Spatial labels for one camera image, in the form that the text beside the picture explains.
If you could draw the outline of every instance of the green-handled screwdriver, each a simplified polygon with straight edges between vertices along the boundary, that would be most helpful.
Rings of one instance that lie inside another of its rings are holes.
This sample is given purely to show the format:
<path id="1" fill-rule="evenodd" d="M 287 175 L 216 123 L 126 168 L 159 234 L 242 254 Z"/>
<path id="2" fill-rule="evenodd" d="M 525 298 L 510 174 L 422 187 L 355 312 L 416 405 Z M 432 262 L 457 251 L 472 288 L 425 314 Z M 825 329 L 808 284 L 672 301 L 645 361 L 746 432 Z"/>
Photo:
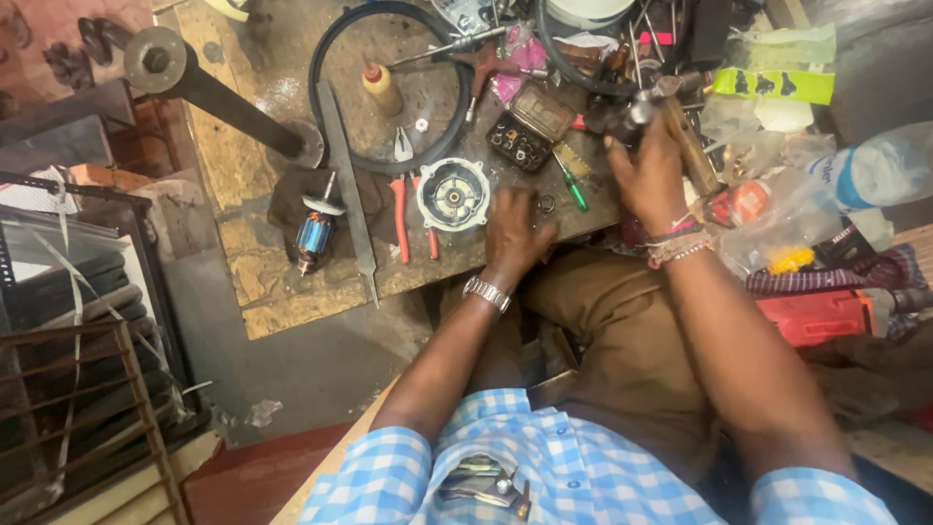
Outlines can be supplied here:
<path id="1" fill-rule="evenodd" d="M 577 201 L 577 207 L 580 208 L 580 211 L 590 211 L 590 207 L 586 204 L 586 199 L 583 198 L 583 193 L 580 192 L 580 181 L 577 180 L 577 177 L 570 173 L 570 169 L 564 164 L 564 161 L 561 160 L 561 157 L 555 152 L 554 158 L 557 159 L 557 163 L 561 165 L 561 171 L 564 172 L 564 184 L 567 185 L 567 189 L 570 190 L 570 194 L 573 195 L 574 200 Z"/>

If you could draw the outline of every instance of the person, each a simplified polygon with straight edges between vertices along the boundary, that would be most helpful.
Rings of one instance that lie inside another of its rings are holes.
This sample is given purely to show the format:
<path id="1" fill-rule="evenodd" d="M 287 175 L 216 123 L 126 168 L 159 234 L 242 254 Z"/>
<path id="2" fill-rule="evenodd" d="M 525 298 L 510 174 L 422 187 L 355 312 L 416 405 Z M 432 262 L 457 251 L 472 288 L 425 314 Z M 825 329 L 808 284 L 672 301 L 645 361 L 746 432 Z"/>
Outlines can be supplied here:
<path id="1" fill-rule="evenodd" d="M 663 124 L 648 126 L 634 164 L 619 142 L 606 147 L 661 269 L 586 248 L 533 269 L 558 226 L 532 226 L 532 192 L 500 189 L 485 268 L 444 298 L 438 330 L 299 522 L 718 523 L 690 484 L 720 423 L 755 481 L 758 523 L 894 522 L 857 484 L 803 361 L 688 219 Z M 589 343 L 574 383 L 535 411 L 516 361 L 519 308 L 500 311 L 513 294 Z"/>

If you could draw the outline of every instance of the pliers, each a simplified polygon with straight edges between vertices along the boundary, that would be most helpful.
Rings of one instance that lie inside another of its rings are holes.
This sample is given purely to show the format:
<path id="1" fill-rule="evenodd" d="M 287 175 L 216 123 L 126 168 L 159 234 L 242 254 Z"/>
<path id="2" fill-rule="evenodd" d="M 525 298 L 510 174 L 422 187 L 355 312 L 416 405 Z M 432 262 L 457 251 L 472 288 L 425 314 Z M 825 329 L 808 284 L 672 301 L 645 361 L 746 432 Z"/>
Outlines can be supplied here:
<path id="1" fill-rule="evenodd" d="M 396 129 L 396 162 L 404 162 L 414 157 L 414 150 L 411 149 L 411 142 L 405 135 L 405 130 L 401 127 Z M 405 234 L 405 176 L 411 178 L 411 184 L 415 191 L 418 191 L 418 184 L 421 182 L 421 176 L 415 176 L 415 170 L 402 173 L 397 179 L 389 183 L 389 188 L 396 195 L 396 235 L 398 236 L 398 249 L 401 250 L 402 263 L 408 264 L 408 236 Z M 434 228 L 427 229 L 427 244 L 431 249 L 431 259 L 437 259 L 438 254 L 438 235 Z"/>

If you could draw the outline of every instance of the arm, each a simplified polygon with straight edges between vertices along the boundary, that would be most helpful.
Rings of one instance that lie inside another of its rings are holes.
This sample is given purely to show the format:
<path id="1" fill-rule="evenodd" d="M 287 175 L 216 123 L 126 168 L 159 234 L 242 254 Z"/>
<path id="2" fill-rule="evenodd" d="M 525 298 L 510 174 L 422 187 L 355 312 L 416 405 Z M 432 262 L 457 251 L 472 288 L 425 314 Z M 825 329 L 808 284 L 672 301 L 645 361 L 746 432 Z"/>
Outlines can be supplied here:
<path id="1" fill-rule="evenodd" d="M 687 213 L 680 155 L 660 119 L 646 130 L 634 167 L 606 141 L 622 201 L 651 236 Z M 664 271 L 692 343 L 700 380 L 726 422 L 749 473 L 813 467 L 855 479 L 842 436 L 797 352 L 739 287 L 719 257 L 702 249 Z"/>
<path id="2" fill-rule="evenodd" d="M 509 295 L 557 237 L 556 223 L 532 227 L 533 197 L 528 190 L 502 188 L 489 207 L 487 265 L 480 279 Z M 468 294 L 402 373 L 370 430 L 405 427 L 435 443 L 460 404 L 480 345 L 498 317 L 495 305 Z"/>

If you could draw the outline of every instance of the silver metal watch strap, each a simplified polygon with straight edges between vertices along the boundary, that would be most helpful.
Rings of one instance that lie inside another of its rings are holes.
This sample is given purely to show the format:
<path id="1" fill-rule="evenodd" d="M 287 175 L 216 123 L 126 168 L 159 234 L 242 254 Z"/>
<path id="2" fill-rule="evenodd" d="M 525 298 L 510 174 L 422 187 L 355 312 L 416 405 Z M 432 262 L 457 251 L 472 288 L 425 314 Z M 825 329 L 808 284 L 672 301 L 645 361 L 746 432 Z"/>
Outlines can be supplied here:
<path id="1" fill-rule="evenodd" d="M 476 293 L 479 297 L 494 304 L 502 313 L 506 313 L 506 308 L 512 302 L 511 298 L 505 293 L 488 282 L 480 280 L 478 276 L 473 276 L 466 282 L 464 296 L 468 293 Z"/>

